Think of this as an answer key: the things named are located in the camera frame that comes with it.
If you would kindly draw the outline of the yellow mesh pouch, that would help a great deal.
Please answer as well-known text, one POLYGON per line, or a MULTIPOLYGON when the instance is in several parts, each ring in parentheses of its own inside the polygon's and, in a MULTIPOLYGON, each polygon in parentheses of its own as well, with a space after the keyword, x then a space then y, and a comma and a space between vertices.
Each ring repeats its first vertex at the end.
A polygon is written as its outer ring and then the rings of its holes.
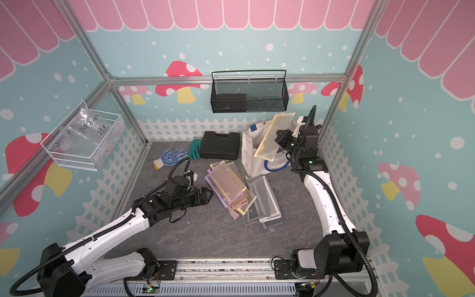
POLYGON ((293 122, 295 113, 281 113, 274 116, 261 144, 258 146, 254 157, 273 162, 280 147, 276 142, 277 131, 286 131, 293 122))

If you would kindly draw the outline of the pink brown mesh pouch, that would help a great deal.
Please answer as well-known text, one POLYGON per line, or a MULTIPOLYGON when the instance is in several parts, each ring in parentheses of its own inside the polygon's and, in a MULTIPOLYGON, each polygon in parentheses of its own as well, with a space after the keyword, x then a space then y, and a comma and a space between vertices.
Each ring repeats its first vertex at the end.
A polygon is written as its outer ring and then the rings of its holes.
POLYGON ((230 202, 230 207, 225 209, 229 211, 233 220, 237 220, 242 216, 236 209, 242 201, 242 195, 248 190, 246 185, 241 176, 238 176, 226 164, 217 165, 211 171, 217 183, 224 189, 230 202))

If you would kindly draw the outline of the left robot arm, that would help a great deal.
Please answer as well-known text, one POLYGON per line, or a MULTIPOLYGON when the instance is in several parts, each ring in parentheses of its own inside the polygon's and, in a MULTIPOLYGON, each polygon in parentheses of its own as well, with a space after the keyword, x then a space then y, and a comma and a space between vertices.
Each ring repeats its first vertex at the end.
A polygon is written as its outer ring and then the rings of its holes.
POLYGON ((194 184, 195 173, 185 167, 180 175, 168 174, 165 181, 132 202, 131 209, 103 228, 65 246, 56 243, 42 252, 40 264, 18 279, 9 294, 22 297, 41 293, 46 297, 79 297, 90 289, 118 279, 138 277, 159 280, 160 261, 147 248, 123 257, 103 255, 130 237, 167 219, 175 223, 174 212, 207 205, 214 192, 194 184))

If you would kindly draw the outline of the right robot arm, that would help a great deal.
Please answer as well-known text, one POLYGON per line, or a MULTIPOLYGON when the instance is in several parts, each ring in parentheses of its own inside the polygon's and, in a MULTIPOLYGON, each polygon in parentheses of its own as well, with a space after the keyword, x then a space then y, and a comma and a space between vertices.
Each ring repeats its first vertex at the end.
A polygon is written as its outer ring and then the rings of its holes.
POLYGON ((319 156, 317 146, 322 126, 314 122, 316 109, 316 106, 311 108, 295 133, 277 131, 275 142, 286 151, 291 171, 299 175, 310 192, 324 237, 313 248, 294 250, 288 260, 273 257, 270 265, 277 279, 299 280, 298 297, 321 297, 333 280, 359 297, 361 293, 352 288, 342 274, 366 270, 370 282, 367 296, 376 297, 379 293, 377 276, 367 257, 370 240, 367 233, 357 230, 346 215, 331 184, 329 170, 319 156))

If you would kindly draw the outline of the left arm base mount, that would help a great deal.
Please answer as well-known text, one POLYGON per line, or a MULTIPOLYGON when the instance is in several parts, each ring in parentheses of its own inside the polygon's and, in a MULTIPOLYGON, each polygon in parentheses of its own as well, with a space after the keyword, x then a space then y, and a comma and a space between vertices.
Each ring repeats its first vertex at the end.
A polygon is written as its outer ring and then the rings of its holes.
POLYGON ((171 281, 177 273, 177 261, 159 260, 153 264, 146 264, 142 271, 133 277, 126 277, 127 280, 149 280, 151 281, 171 281))

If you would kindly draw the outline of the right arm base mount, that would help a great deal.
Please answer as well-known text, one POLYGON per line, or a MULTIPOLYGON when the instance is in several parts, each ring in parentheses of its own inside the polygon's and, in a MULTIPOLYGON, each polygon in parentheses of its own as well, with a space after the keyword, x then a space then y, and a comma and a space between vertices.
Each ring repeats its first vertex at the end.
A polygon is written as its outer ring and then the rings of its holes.
POLYGON ((271 268, 274 271, 277 280, 317 280, 325 278, 316 269, 303 269, 293 260, 282 258, 273 258, 271 268))

